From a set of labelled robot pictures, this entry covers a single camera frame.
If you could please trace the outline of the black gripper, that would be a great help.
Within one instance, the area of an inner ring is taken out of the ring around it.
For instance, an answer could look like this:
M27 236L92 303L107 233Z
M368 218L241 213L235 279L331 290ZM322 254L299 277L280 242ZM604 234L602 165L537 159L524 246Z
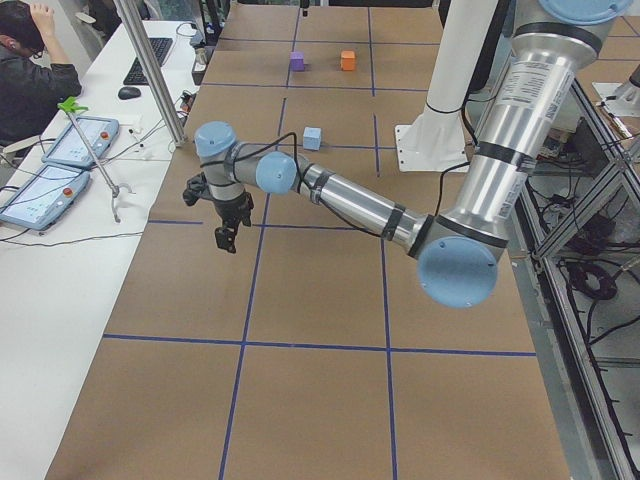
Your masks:
M249 193L241 193L230 200L213 199L216 213L222 221L221 227L214 231L216 246L227 253L236 253L237 228L240 224L251 227L251 214L254 201Z

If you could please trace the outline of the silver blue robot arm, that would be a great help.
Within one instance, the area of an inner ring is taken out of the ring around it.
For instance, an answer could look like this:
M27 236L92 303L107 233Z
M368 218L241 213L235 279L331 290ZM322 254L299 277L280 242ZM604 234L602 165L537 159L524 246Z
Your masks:
M235 249L249 225L249 186L295 192L356 229L401 245L417 262L423 290L436 302L468 308L492 293L507 245L504 224L534 170L541 147L577 72L593 63L626 1L521 1L511 39L514 60L490 105L454 205L421 216L298 153L275 144L249 151L222 121L195 135L201 171L183 200L210 201L221 218L217 246Z

